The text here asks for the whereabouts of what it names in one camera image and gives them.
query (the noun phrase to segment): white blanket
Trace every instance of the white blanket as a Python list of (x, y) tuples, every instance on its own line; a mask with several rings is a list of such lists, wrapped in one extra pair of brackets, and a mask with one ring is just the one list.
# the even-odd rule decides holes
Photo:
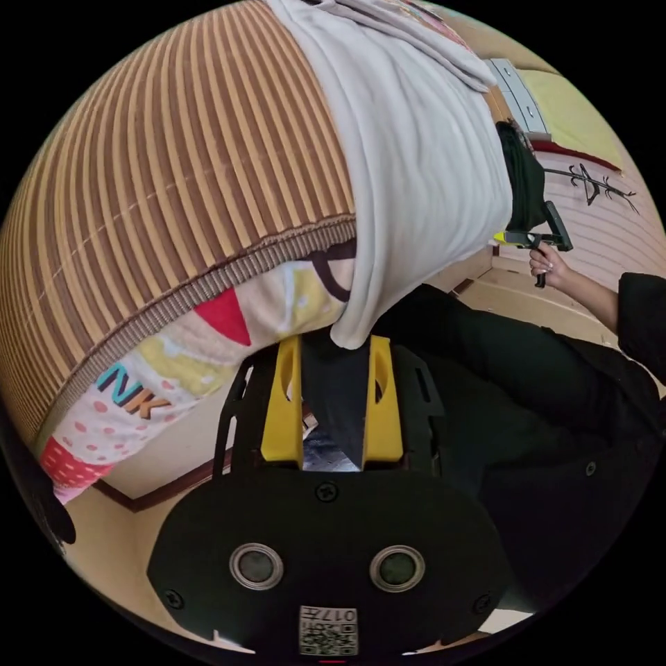
[(357, 256), (331, 337), (355, 349), (392, 305), (509, 222), (511, 184), (481, 94), (495, 79), (391, 0), (266, 2), (317, 75), (347, 160)]

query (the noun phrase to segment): red triangle pattern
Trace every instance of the red triangle pattern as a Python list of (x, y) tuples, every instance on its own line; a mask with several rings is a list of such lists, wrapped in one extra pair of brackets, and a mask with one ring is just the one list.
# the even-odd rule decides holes
[(235, 289), (227, 289), (217, 298), (198, 305), (194, 311), (225, 338), (244, 347), (252, 344)]

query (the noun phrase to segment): person's hand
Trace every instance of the person's hand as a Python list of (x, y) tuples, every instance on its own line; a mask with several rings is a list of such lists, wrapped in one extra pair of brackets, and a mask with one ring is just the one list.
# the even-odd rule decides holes
[(541, 243), (538, 250), (529, 253), (529, 265), (533, 277), (545, 275), (546, 284), (554, 289), (561, 289), (572, 272), (560, 253), (547, 243)]

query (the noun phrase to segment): person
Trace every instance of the person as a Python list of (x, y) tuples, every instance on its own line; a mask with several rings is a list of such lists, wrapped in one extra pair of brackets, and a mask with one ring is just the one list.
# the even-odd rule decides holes
[(620, 350), (474, 310), (422, 285), (373, 334), (428, 365), (445, 409), (452, 478), (484, 503), (515, 575), (500, 608), (545, 610), (624, 528), (666, 439), (666, 280), (625, 273), (614, 292), (551, 246), (532, 275), (586, 307)]

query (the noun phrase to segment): black sleeve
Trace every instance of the black sleeve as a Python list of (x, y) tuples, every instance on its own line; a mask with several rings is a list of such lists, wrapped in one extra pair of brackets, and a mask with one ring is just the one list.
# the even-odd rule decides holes
[(666, 384), (666, 280), (625, 273), (618, 289), (620, 349)]

